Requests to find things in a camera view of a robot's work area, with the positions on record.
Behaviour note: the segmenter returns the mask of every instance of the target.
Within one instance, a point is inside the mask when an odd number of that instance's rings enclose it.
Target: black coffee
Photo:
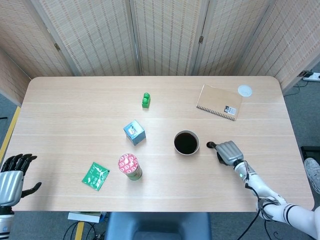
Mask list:
[[[175,148],[182,154],[192,154],[197,149],[196,138],[188,132],[180,133],[174,140]]]

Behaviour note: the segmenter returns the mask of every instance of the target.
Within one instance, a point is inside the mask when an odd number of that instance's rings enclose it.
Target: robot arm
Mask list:
[[[8,158],[0,171],[0,240],[8,239],[15,213],[12,207],[19,203],[21,198],[36,192],[41,182],[33,188],[23,191],[26,171],[30,163],[37,156],[19,154]]]
[[[298,205],[288,204],[281,195],[270,189],[244,160],[243,153],[233,141],[218,145],[211,141],[206,146],[216,149],[219,162],[233,166],[234,171],[245,183],[245,188],[257,196],[256,209],[260,211],[261,218],[289,224],[320,240],[320,207],[313,212]]]

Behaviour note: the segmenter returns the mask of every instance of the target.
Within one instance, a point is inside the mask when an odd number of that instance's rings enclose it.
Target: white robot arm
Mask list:
[[[243,153],[233,141],[221,144],[208,142],[208,148],[216,149],[219,162],[233,166],[234,171],[245,183],[245,188],[257,196],[257,211],[267,221],[282,222],[320,240],[320,207],[315,211],[287,203],[286,200],[270,189],[254,169],[244,160]]]

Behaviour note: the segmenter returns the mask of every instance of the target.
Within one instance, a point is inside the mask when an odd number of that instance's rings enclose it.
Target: brown notebook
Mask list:
[[[205,84],[202,87],[196,107],[235,121],[239,114],[241,102],[241,95]]]

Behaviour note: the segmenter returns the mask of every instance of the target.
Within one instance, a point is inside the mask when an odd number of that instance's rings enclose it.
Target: power strip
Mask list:
[[[310,77],[304,77],[302,80],[320,82],[320,72],[314,72]]]

